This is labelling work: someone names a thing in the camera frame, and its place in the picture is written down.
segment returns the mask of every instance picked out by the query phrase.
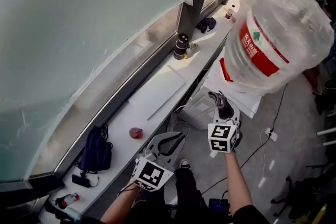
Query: window frame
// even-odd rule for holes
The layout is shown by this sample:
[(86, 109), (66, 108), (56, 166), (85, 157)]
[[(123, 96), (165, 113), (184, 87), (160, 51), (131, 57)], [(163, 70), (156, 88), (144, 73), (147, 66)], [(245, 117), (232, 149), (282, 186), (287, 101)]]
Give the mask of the window frame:
[[(63, 156), (57, 167), (48, 174), (31, 176), (29, 180), (24, 181), (30, 184), (29, 188), (11, 190), (12, 183), (2, 183), (0, 189), (0, 198), (6, 197), (8, 194), (15, 195), (20, 200), (20, 196), (27, 189), (32, 189), (33, 195), (27, 197), (27, 201), (36, 200), (32, 212), (37, 214), (42, 209), (47, 197), (56, 192), (62, 185), (62, 179), (66, 173), (71, 169), (76, 159), (82, 153), (85, 142), (90, 130), (93, 126), (102, 126), (108, 123), (111, 118), (118, 112), (128, 98), (142, 85), (143, 82), (151, 75), (151, 73), (164, 61), (164, 59), (172, 52), (175, 42), (177, 41), (177, 33), (186, 33), (190, 38), (193, 36), (196, 25), (210, 13), (212, 13), (219, 5), (226, 4), (228, 0), (214, 0), (207, 5), (203, 10), (202, 6), (205, 0), (193, 0), (189, 5), (185, 1), (180, 5), (179, 18), (177, 19), (177, 31), (167, 41), (159, 45), (150, 56), (144, 61), (137, 70), (130, 75), (123, 84), (121, 84), (111, 97), (106, 101), (102, 108), (95, 114), (95, 116), (88, 122), (86, 127), (80, 132), (79, 136), (75, 139), (73, 144), (69, 147), (66, 154)], [(41, 182), (45, 180), (46, 185), (50, 185), (48, 191), (35, 189), (37, 184), (32, 182)]]

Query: frosted glass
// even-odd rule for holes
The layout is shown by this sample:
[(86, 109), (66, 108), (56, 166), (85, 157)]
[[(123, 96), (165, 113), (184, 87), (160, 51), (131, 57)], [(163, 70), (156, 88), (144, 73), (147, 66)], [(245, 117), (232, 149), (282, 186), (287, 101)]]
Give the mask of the frosted glass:
[(0, 0), (0, 182), (29, 176), (90, 74), (179, 1)]

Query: power strip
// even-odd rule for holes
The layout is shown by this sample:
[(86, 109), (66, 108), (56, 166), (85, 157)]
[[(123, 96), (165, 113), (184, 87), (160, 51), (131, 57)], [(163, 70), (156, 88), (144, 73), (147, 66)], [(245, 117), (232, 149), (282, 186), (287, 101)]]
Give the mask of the power strip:
[(266, 135), (270, 136), (270, 138), (271, 138), (274, 142), (277, 141), (277, 139), (278, 139), (278, 135), (277, 135), (274, 131), (271, 132), (271, 128), (269, 128), (269, 127), (266, 128), (265, 133), (266, 133)]

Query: small red object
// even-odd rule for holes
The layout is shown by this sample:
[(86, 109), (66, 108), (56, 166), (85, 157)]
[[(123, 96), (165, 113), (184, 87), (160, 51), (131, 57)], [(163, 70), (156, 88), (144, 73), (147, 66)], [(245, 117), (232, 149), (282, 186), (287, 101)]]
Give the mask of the small red object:
[(143, 131), (142, 129), (137, 128), (137, 127), (130, 128), (129, 130), (130, 137), (134, 139), (140, 139), (143, 135), (142, 131)]

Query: forearm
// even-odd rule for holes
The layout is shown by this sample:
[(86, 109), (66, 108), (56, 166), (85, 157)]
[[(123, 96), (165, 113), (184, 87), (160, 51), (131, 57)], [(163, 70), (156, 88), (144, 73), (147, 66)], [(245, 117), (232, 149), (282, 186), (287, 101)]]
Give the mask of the forearm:
[(231, 214), (234, 215), (238, 209), (252, 205), (252, 199), (243, 174), (241, 173), (236, 154), (231, 152), (225, 153), (224, 156), (230, 209)]
[(139, 187), (135, 184), (126, 188), (106, 210), (100, 221), (106, 224), (124, 223), (138, 192)]

